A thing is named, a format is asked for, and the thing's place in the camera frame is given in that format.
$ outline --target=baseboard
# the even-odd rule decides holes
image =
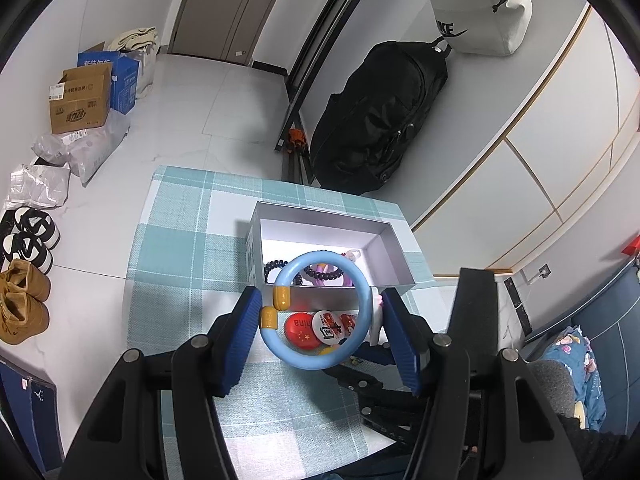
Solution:
[[[272,74],[278,74],[283,77],[287,77],[289,73],[286,68],[281,66],[270,65],[269,63],[263,63],[261,61],[254,61],[251,65],[256,70],[263,70],[264,72],[271,72]]]

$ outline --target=black backpack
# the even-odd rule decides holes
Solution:
[[[377,44],[342,93],[329,97],[310,148],[323,188],[360,195],[398,169],[447,81],[450,46],[441,51],[441,40]]]

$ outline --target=red circle badge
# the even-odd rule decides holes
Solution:
[[[303,350],[313,350],[320,346],[312,328],[313,318],[308,312],[297,312],[287,318],[284,322],[284,333],[291,344]]]

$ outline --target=gold trim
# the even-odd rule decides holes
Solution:
[[[520,241],[518,241],[511,249],[509,249],[507,252],[505,252],[502,256],[500,256],[500,258],[498,258],[497,260],[495,260],[494,262],[491,263],[490,267],[492,265],[495,265],[496,263],[498,263],[501,259],[503,259],[505,256],[507,256],[511,251],[513,251],[517,246],[519,246],[521,243],[523,243],[524,240],[526,240],[527,238],[529,238],[534,232],[536,232],[538,230],[538,228],[545,223],[547,220],[549,220],[552,216],[554,215],[554,212],[552,211],[551,213],[549,213],[546,218],[540,222],[538,225],[536,225],[524,238],[522,238]]]
[[[567,200],[569,200],[569,198],[571,197],[571,195],[573,195],[576,190],[582,185],[582,183],[587,180],[587,177],[593,173],[593,170],[596,169],[596,166],[600,163],[600,161],[602,160],[602,158],[607,155],[607,152],[609,150],[611,150],[611,157],[609,159],[609,171],[607,171],[607,174],[611,171],[611,161],[613,160],[613,143],[616,142],[616,139],[618,138],[620,132],[622,131],[622,128],[624,128],[626,126],[626,122],[629,120],[629,117],[631,117],[631,112],[634,111],[634,106],[636,106],[636,101],[638,101],[638,98],[640,97],[640,92],[638,92],[638,94],[636,95],[636,98],[634,99],[634,103],[631,105],[631,110],[629,110],[628,114],[625,117],[625,120],[622,121],[622,126],[620,126],[620,128],[618,129],[618,132],[616,133],[616,135],[613,137],[613,140],[607,145],[607,148],[604,150],[604,153],[602,153],[602,155],[600,155],[600,158],[596,161],[596,163],[593,165],[593,167],[587,172],[587,174],[582,178],[582,180],[580,182],[578,182],[577,186],[575,186],[571,193],[569,193],[567,196],[564,197],[564,199],[562,200],[561,203],[558,204],[558,208],[562,207],[562,204],[564,204]]]
[[[634,136],[631,137],[631,139],[629,139],[629,142],[626,144],[625,149],[622,150],[622,152],[626,152],[626,149],[631,145],[631,142],[633,142],[634,140]],[[562,228],[562,226],[564,224],[566,224],[571,218],[574,217],[574,215],[580,211],[580,208],[585,205],[589,199],[594,195],[594,193],[596,193],[596,191],[598,190],[598,188],[602,185],[602,183],[607,179],[607,177],[611,174],[611,172],[609,171],[609,173],[607,173],[604,178],[600,181],[600,183],[595,187],[595,189],[593,191],[591,191],[590,195],[577,207],[577,209],[573,212],[573,214],[571,216],[569,216],[569,218],[560,226],[558,227],[558,229],[556,229],[555,231],[553,231],[548,237],[546,237],[544,240],[542,240],[538,245],[536,245],[531,251],[529,251],[529,253],[525,254],[521,259],[519,259],[515,264],[513,264],[513,267],[517,267],[520,262],[522,260],[525,260],[531,253],[535,252],[537,250],[537,248],[539,248],[542,244],[544,244],[547,240],[549,240],[549,238],[551,238],[554,234],[556,234],[558,232],[559,229]]]
[[[507,146],[509,146],[511,148],[511,151],[513,152],[513,154],[518,158],[520,163],[525,167],[525,169],[529,173],[529,176],[538,185],[538,187],[540,188],[540,191],[542,191],[542,194],[545,196],[546,201],[549,202],[549,205],[551,206],[551,209],[553,210],[553,212],[558,215],[558,218],[562,222],[562,217],[560,216],[560,212],[558,211],[558,209],[556,209],[556,206],[554,206],[554,202],[551,200],[551,197],[549,196],[549,193],[546,192],[546,189],[542,185],[542,182],[540,182],[540,180],[536,176],[536,174],[533,173],[533,170],[531,169],[530,165],[527,164],[527,161],[524,160],[524,157],[520,154],[520,152],[516,149],[516,147],[513,145],[513,143],[509,139],[504,139],[504,142],[506,143]]]
[[[582,180],[580,182],[578,182],[578,184],[572,189],[571,193],[569,193],[566,197],[564,197],[564,200],[562,200],[561,203],[558,204],[558,207],[562,207],[564,205],[564,203],[569,200],[576,191],[578,191],[578,188],[582,185],[582,183],[587,180],[587,178],[590,176],[591,173],[593,173],[593,170],[596,169],[597,165],[600,163],[600,161],[604,158],[605,155],[607,155],[607,152],[609,150],[613,151],[612,149],[613,143],[608,144],[607,145],[607,149],[604,150],[604,153],[602,155],[600,155],[600,158],[596,161],[596,163],[593,165],[593,167],[589,170],[589,172],[582,178]]]
[[[616,125],[618,127],[618,133],[620,133],[620,88],[618,88],[618,70],[616,69],[616,57],[613,55],[613,45],[611,44],[611,36],[609,35],[607,23],[605,23],[602,18],[600,18],[600,20],[602,21],[604,32],[607,35],[607,43],[609,43],[609,51],[611,53],[611,64],[613,65],[613,78],[616,81],[616,103],[618,104],[618,116],[616,117]]]
[[[483,270],[490,270],[494,274],[513,274],[513,269],[505,268],[505,269],[492,269],[491,267],[485,267]],[[443,279],[443,278],[459,278],[459,274],[434,274],[434,278]]]
[[[613,158],[613,143],[614,143],[614,142],[615,142],[615,140],[618,138],[618,135],[619,135],[619,134],[620,134],[620,132],[622,131],[622,128],[624,128],[624,127],[625,127],[626,122],[629,120],[629,117],[631,117],[631,112],[634,110],[634,107],[636,106],[636,103],[637,103],[637,101],[638,101],[638,98],[640,98],[640,92],[638,92],[638,95],[636,95],[636,98],[635,98],[635,100],[634,100],[634,103],[631,105],[631,110],[629,110],[629,112],[626,114],[625,120],[624,120],[624,121],[622,121],[622,126],[620,126],[620,130],[618,131],[618,133],[616,134],[616,136],[615,136],[615,137],[613,138],[613,140],[611,141],[611,144],[610,144],[609,146],[607,146],[607,149],[606,149],[606,150],[604,151],[604,153],[600,156],[600,158],[599,158],[599,159],[598,159],[598,161],[593,165],[593,167],[589,170],[589,173],[587,173],[587,174],[582,178],[582,180],[578,183],[578,185],[574,187],[574,189],[572,190],[572,192],[571,192],[571,193],[569,193],[569,195],[568,195],[564,200],[562,200],[562,202],[560,203],[560,205],[558,206],[558,208],[562,207],[562,205],[563,205],[563,204],[564,204],[564,203],[569,199],[569,197],[571,197],[571,196],[576,192],[576,190],[577,190],[577,189],[582,185],[582,183],[587,179],[587,177],[588,177],[588,176],[590,176],[590,174],[591,174],[591,173],[593,173],[593,170],[595,170],[595,169],[596,169],[597,165],[600,163],[600,161],[602,160],[602,158],[603,158],[605,155],[607,155],[607,151],[609,151],[609,150],[610,150],[610,161],[612,160],[612,158]],[[631,141],[632,141],[632,140],[633,140],[633,136],[631,137],[631,139],[629,139],[629,142],[626,144],[625,149],[624,149],[624,150],[622,150],[622,151],[623,151],[623,153],[624,153],[624,151],[628,148],[629,144],[631,144]],[[609,175],[609,173],[611,173],[611,170],[612,170],[612,169],[613,169],[613,168],[612,168],[612,165],[611,165],[611,163],[609,162],[609,171],[607,171],[607,174],[605,175],[605,177],[604,177],[604,178],[606,178],[606,177]],[[598,186],[600,186],[600,184],[602,184],[602,183],[603,183],[604,178],[603,178],[603,179],[600,181],[600,183],[595,187],[595,189],[591,192],[591,194],[587,197],[587,199],[586,199],[586,200],[590,199],[590,197],[593,195],[593,193],[595,193],[595,191],[598,189]],[[549,240],[549,237],[553,236],[553,235],[555,234],[555,232],[556,232],[556,231],[558,231],[558,229],[559,229],[559,228],[561,228],[561,227],[562,227],[566,222],[568,222],[568,221],[573,217],[573,215],[578,211],[578,209],[580,209],[580,208],[584,205],[584,203],[586,202],[586,200],[585,200],[584,202],[582,202],[582,203],[578,206],[578,208],[577,208],[573,213],[571,213],[571,215],[569,215],[569,218],[567,218],[567,220],[564,220],[564,221],[563,221],[563,220],[562,220],[561,215],[560,215],[560,214],[559,214],[559,212],[558,212],[558,218],[560,219],[560,221],[561,221],[562,223],[558,226],[558,228],[557,228],[553,233],[551,233],[547,238],[545,238],[542,242],[540,242],[538,245],[536,245],[536,247],[533,249],[533,251],[535,251],[538,247],[540,247],[540,245],[542,245],[542,244],[543,244],[543,243],[545,243],[547,240]],[[554,214],[554,213],[553,213],[553,212],[551,212],[548,216],[546,216],[546,218],[545,218],[542,222],[540,222],[540,224],[538,224],[538,225],[537,225],[537,226],[536,226],[532,231],[530,231],[530,232],[529,232],[529,233],[528,233],[528,234],[527,234],[527,235],[526,235],[522,240],[520,240],[517,244],[515,244],[511,249],[509,249],[506,253],[504,253],[502,256],[500,256],[500,258],[498,258],[497,260],[495,260],[495,261],[492,263],[492,265],[495,265],[497,262],[499,262],[501,259],[503,259],[505,256],[507,256],[511,251],[513,251],[517,246],[519,246],[521,243],[523,243],[523,241],[524,241],[524,240],[526,240],[527,238],[529,238],[529,237],[534,233],[534,231],[535,231],[537,228],[539,228],[539,227],[540,227],[544,222],[546,222],[547,220],[549,220],[549,218],[550,218],[553,214]],[[524,256],[523,258],[521,258],[521,259],[516,263],[516,265],[517,265],[517,264],[519,264],[519,263],[520,263],[524,258],[526,258],[527,256],[529,256],[533,251],[531,251],[530,253],[527,253],[527,254],[526,254],[526,256]]]
[[[438,203],[432,207],[419,221],[418,223],[411,229],[412,232],[416,232],[421,226],[422,224],[424,224],[429,218],[431,218],[438,209],[440,209],[444,203],[449,200],[449,198],[452,197],[452,195],[460,189],[460,187],[462,187],[462,185],[471,177],[471,175],[473,175],[476,170],[480,167],[480,165],[489,158],[489,156],[495,151],[495,149],[498,147],[498,145],[500,145],[500,143],[506,139],[507,135],[509,135],[510,131],[514,129],[514,127],[516,126],[516,124],[518,124],[518,122],[520,121],[520,119],[524,116],[524,114],[529,111],[529,109],[531,108],[531,106],[533,105],[533,103],[536,101],[536,99],[538,98],[538,96],[542,93],[542,91],[545,89],[546,85],[549,83],[549,81],[551,81],[551,78],[554,76],[554,74],[558,71],[558,68],[560,68],[560,65],[562,64],[562,62],[564,61],[564,59],[567,57],[567,55],[569,54],[569,51],[572,49],[572,47],[574,46],[575,42],[578,39],[578,36],[580,36],[580,33],[582,32],[584,25],[587,23],[587,19],[589,17],[589,15],[591,14],[591,9],[593,9],[593,7],[591,7],[591,5],[589,5],[589,7],[587,8],[587,11],[584,13],[584,16],[582,17],[582,19],[580,20],[580,24],[578,25],[578,27],[575,29],[574,34],[572,35],[572,38],[569,40],[569,43],[567,43],[566,47],[564,48],[564,50],[562,51],[562,54],[560,54],[560,57],[558,57],[558,60],[556,60],[556,62],[554,63],[553,67],[551,68],[551,70],[549,71],[549,73],[545,76],[545,78],[542,80],[542,83],[540,83],[540,85],[538,86],[538,88],[536,88],[535,92],[533,92],[533,94],[531,95],[531,97],[529,98],[529,100],[525,103],[525,105],[522,107],[522,109],[518,112],[518,114],[513,118],[513,121],[511,121],[511,123],[509,123],[509,125],[502,131],[502,133],[500,134],[500,136],[494,141],[494,143],[489,147],[488,150],[486,150],[486,152],[484,152],[482,154],[482,156],[480,157],[480,159],[471,167],[471,169],[469,171],[466,172],[466,174],[456,183],[456,185],[444,196],[442,197]]]

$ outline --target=canvas tote bag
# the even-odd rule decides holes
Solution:
[[[508,56],[522,42],[531,0],[431,0],[440,33],[459,52]]]

